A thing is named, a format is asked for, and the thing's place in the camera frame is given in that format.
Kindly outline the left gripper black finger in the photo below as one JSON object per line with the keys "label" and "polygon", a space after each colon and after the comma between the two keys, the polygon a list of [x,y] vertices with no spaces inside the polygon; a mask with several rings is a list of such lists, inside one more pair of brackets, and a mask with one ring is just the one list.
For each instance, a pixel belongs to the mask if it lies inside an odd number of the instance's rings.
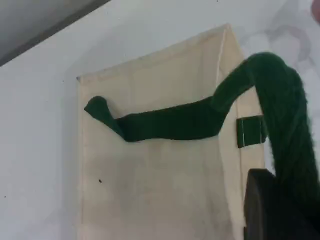
{"label": "left gripper black finger", "polygon": [[244,198],[245,240],[318,240],[317,231],[267,169],[247,174]]}

